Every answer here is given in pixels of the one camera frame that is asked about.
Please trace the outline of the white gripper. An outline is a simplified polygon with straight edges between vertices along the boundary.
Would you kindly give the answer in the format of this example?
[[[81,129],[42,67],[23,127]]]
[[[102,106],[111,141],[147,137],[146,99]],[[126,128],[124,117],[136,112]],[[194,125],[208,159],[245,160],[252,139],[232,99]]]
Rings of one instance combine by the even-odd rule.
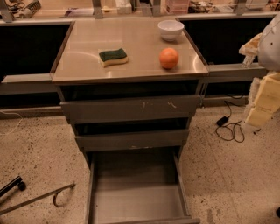
[[[255,35],[242,45],[239,54],[256,56],[262,34]],[[245,109],[245,123],[261,128],[280,109],[280,73],[269,72],[262,79],[254,78]]]

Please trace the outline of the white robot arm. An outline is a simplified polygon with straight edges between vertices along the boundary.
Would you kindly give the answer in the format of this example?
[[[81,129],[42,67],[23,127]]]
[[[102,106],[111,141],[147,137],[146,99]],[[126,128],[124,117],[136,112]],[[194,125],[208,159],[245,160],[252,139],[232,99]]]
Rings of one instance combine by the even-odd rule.
[[[254,58],[268,73],[254,79],[249,91],[245,123],[261,128],[280,108],[280,14],[274,16],[264,30],[239,49],[244,67]]]

